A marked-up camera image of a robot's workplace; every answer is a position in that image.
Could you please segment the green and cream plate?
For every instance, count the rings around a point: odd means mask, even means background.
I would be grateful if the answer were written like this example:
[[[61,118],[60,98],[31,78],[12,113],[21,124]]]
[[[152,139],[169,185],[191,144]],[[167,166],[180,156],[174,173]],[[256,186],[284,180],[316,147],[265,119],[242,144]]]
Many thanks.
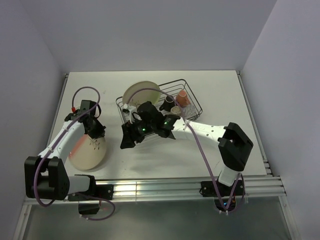
[[[155,90],[147,90],[146,88],[160,90],[160,87],[152,81],[137,82],[124,92],[122,103],[126,104],[129,100],[129,105],[137,108],[145,102],[151,102],[153,105],[157,104],[161,93]]]

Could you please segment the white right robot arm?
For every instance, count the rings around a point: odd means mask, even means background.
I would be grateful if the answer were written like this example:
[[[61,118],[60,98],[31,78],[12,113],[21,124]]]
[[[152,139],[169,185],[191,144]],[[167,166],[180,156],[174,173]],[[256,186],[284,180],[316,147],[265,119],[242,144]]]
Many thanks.
[[[131,117],[121,126],[121,149],[134,148],[152,134],[216,147],[224,164],[216,183],[216,189],[222,195],[233,190],[234,182],[245,169],[254,146],[241,127],[233,122],[227,126],[216,126],[184,120],[174,114],[164,115],[150,101],[139,107],[125,104],[124,111]]]

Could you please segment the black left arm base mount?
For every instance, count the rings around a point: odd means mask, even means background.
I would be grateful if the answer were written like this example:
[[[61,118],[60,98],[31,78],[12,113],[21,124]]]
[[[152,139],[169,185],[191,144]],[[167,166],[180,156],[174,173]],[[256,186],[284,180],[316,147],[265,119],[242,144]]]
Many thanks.
[[[94,193],[73,193],[67,197],[69,202],[78,202],[78,212],[80,215],[92,218],[99,210],[102,210],[102,202],[111,205],[111,212],[107,216],[111,217],[116,210],[112,202],[114,193],[113,184],[102,184],[95,187]]]

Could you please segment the aluminium frame rail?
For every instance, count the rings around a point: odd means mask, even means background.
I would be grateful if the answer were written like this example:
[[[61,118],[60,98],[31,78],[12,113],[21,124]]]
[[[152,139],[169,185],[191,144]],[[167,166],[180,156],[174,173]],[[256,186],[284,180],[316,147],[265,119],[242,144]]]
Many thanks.
[[[150,202],[150,201],[186,201],[200,200],[202,192],[208,192],[212,181],[209,177],[163,178],[147,180],[98,180],[99,188],[103,188],[100,196],[110,195],[116,202]],[[242,192],[248,198],[281,197],[286,195],[279,176],[245,177],[244,187],[238,187],[236,196]]]

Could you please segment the clear glass cup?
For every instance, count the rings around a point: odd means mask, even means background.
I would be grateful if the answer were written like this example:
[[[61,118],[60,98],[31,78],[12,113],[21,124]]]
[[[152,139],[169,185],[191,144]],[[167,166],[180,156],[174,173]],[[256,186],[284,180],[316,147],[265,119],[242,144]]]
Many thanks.
[[[183,112],[186,118],[192,118],[197,114],[197,109],[194,105],[189,104],[183,108]]]

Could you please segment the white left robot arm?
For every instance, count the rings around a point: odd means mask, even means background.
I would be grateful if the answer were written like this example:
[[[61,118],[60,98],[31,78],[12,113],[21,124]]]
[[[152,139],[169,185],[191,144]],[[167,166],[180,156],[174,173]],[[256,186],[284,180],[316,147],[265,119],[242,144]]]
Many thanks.
[[[64,200],[79,193],[86,200],[96,197],[98,188],[94,176],[69,176],[65,169],[70,160],[77,170],[97,167],[105,157],[107,143],[105,126],[98,117],[101,108],[91,100],[82,100],[64,119],[62,129],[48,147],[24,162],[25,192],[31,199]]]

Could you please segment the pink and cream plate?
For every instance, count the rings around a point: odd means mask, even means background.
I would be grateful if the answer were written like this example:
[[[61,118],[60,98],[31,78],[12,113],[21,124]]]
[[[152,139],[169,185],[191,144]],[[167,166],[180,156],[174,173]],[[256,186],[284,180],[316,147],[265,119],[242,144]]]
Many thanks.
[[[84,134],[69,153],[68,159],[76,169],[87,171],[101,163],[106,151],[107,143],[104,137],[93,139]]]

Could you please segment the pink ceramic mug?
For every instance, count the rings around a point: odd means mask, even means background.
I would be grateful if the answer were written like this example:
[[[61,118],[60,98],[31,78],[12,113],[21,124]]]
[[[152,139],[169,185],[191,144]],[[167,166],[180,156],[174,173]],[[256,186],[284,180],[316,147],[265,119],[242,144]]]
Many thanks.
[[[182,108],[187,107],[188,105],[191,104],[188,98],[188,94],[185,90],[180,90],[175,100]]]

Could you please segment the beige small bowl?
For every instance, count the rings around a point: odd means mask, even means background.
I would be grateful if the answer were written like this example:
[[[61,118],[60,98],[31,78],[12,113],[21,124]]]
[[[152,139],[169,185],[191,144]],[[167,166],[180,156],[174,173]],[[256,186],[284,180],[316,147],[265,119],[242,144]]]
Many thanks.
[[[171,108],[170,113],[174,115],[180,115],[181,109],[178,106],[174,106]]]

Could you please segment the dark brown mug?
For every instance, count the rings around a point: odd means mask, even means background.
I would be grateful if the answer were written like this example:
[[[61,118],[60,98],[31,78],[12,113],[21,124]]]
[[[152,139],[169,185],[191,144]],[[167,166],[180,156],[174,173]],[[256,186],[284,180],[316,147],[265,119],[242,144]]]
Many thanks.
[[[175,99],[173,96],[168,95],[165,97],[162,105],[159,107],[159,111],[170,112],[173,107],[176,106]]]

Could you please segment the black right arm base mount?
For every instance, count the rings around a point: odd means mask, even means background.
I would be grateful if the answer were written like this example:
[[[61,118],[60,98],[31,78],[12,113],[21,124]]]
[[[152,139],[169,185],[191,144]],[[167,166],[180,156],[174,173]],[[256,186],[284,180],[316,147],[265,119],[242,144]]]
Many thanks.
[[[239,179],[236,183],[236,186],[233,191],[233,196],[242,196],[245,192],[245,188],[243,186],[244,181]],[[221,197],[229,197],[231,194],[231,191],[233,189],[233,186],[226,186],[216,180],[217,189],[219,190]],[[213,182],[210,181],[202,181],[200,183],[200,190],[199,193],[203,197],[217,197],[216,190],[214,188]]]

